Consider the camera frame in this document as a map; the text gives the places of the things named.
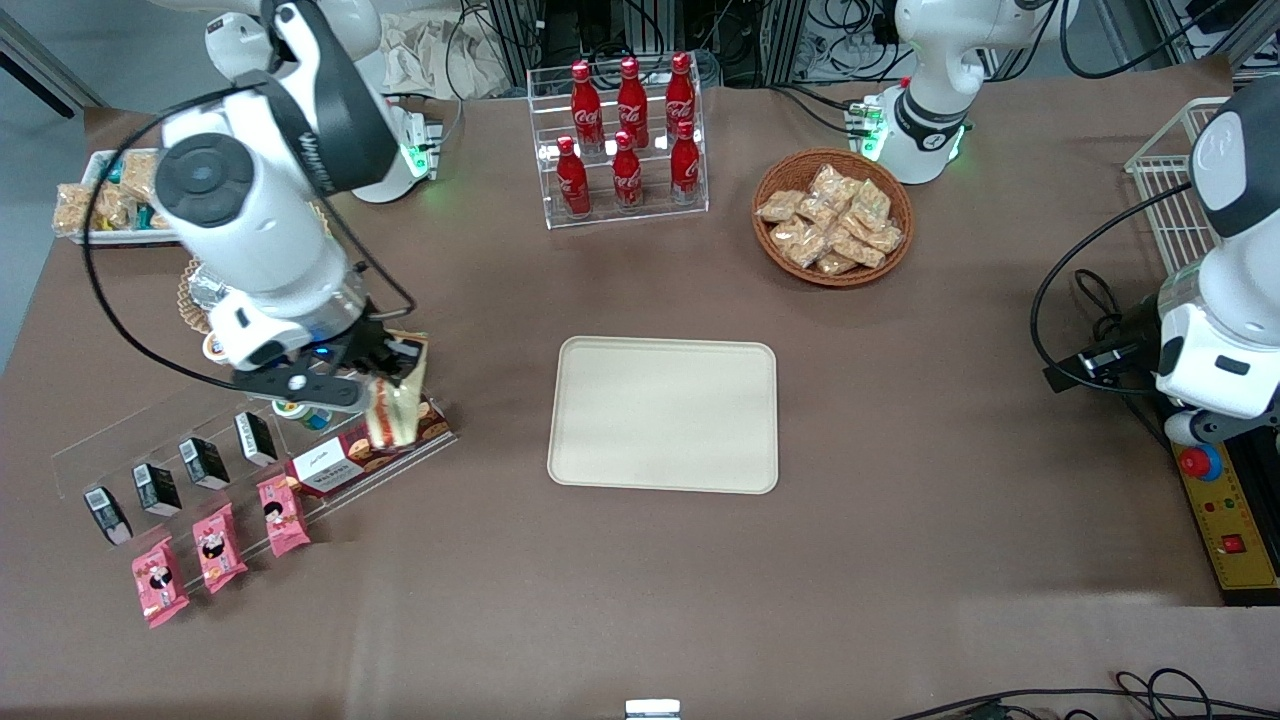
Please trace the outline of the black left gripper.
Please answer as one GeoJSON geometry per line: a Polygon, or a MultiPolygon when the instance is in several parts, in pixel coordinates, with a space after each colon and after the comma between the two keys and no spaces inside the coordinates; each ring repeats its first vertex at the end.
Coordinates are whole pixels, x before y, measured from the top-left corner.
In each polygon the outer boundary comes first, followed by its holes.
{"type": "Polygon", "coordinates": [[[1161,320],[1158,296],[1108,315],[1108,341],[1083,348],[1078,361],[1044,366],[1044,380],[1055,393],[1076,387],[1096,388],[1096,375],[1108,375],[1114,387],[1155,387],[1158,369],[1161,320]]]}

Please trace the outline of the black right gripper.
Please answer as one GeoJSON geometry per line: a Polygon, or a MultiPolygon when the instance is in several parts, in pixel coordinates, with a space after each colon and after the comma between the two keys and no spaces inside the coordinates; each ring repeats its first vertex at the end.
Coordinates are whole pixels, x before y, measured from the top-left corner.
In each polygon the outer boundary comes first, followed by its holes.
{"type": "Polygon", "coordinates": [[[389,341],[383,322],[361,316],[343,333],[343,368],[352,370],[360,402],[375,404],[383,379],[397,387],[420,388],[426,372],[428,341],[389,341]]]}

